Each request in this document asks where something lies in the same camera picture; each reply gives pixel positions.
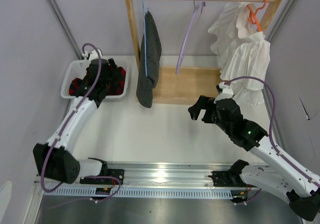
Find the purple hanger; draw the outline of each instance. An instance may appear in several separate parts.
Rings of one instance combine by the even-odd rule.
[[[182,47],[180,49],[180,53],[179,53],[179,58],[178,58],[178,63],[176,64],[176,71],[175,71],[175,74],[178,75],[179,74],[179,69],[180,69],[180,66],[181,66],[181,63],[182,63],[182,60],[184,59],[184,55],[185,55],[185,52],[186,52],[186,47],[187,47],[187,40],[188,40],[188,37],[189,37],[189,34],[190,34],[190,30],[191,30],[191,27],[192,27],[192,24],[195,20],[195,17],[196,17],[196,14],[197,14],[197,11],[199,10],[201,6],[201,13],[200,13],[200,16],[202,14],[202,10],[203,8],[206,6],[206,3],[205,2],[200,2],[196,5],[196,7],[194,8],[193,10],[193,14],[192,14],[192,17],[191,17],[191,20],[190,20],[190,23],[188,25],[188,29],[186,30],[186,33],[185,33],[185,36],[184,36],[184,41],[182,43]]]

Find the red plaid cloth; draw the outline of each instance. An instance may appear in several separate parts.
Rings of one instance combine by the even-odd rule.
[[[111,85],[108,90],[107,96],[111,95],[121,95],[124,92],[124,86],[125,86],[125,78],[126,78],[126,71],[122,67],[117,68],[118,71],[121,73],[122,80],[120,82],[116,82],[114,85]],[[82,79],[80,78],[75,78],[69,88],[69,94],[71,96],[74,95],[75,91],[80,87],[82,83]]]

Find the white cloth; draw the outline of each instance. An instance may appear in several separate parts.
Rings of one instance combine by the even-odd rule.
[[[240,76],[253,76],[264,80],[270,62],[270,43],[263,32],[256,32],[248,21],[250,4],[230,2],[208,32],[217,36],[211,50],[219,56],[220,78],[231,80]],[[252,79],[241,79],[230,84],[237,103],[257,105],[263,103],[263,84]]]

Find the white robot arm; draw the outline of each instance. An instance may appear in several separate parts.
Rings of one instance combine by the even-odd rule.
[[[77,178],[108,176],[106,161],[95,158],[76,160],[72,153],[78,136],[89,117],[106,97],[108,88],[122,79],[118,72],[113,59],[91,60],[87,76],[74,91],[72,107],[57,131],[45,144],[38,143],[34,147],[33,155],[38,173],[41,175],[41,186],[46,192],[52,192],[59,186],[47,189],[44,177],[71,184]]]
[[[241,179],[281,198],[301,218],[313,221],[320,210],[320,176],[306,169],[286,153],[257,123],[243,118],[232,99],[232,89],[225,83],[217,85],[216,99],[200,96],[188,109],[196,120],[205,109],[202,121],[218,125],[239,147],[251,152],[270,165],[278,175],[272,175],[249,163],[238,160],[229,169],[231,179]]]

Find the clothes rack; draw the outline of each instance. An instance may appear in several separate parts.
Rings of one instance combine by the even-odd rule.
[[[134,47],[135,60],[139,69],[140,45],[133,0],[125,0],[128,20],[130,24],[132,43]],[[242,2],[264,2],[264,0],[204,0],[204,1],[242,1]],[[282,0],[267,0],[260,26],[266,32],[272,18],[274,17]],[[182,67],[180,74],[175,75],[175,67],[160,67],[159,82],[153,90],[154,103],[168,104],[194,104],[200,95],[216,97],[215,85],[221,82],[220,72],[217,68]]]

